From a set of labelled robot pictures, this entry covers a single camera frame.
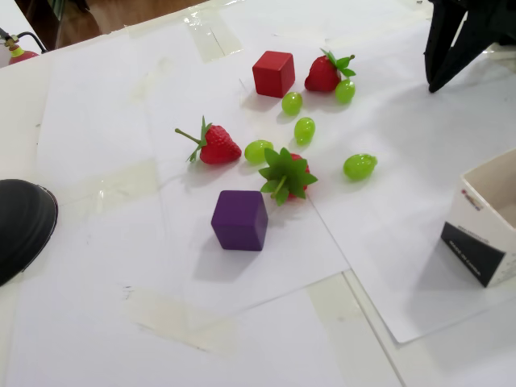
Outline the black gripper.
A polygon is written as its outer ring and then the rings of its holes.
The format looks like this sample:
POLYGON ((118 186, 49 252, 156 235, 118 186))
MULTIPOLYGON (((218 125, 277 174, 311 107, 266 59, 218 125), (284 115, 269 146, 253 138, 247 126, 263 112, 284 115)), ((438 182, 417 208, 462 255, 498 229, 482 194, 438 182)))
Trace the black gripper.
POLYGON ((435 93, 502 35, 515 38, 515 1, 431 1, 424 52, 429 91, 435 93), (452 4, 453 6, 436 6, 452 4))

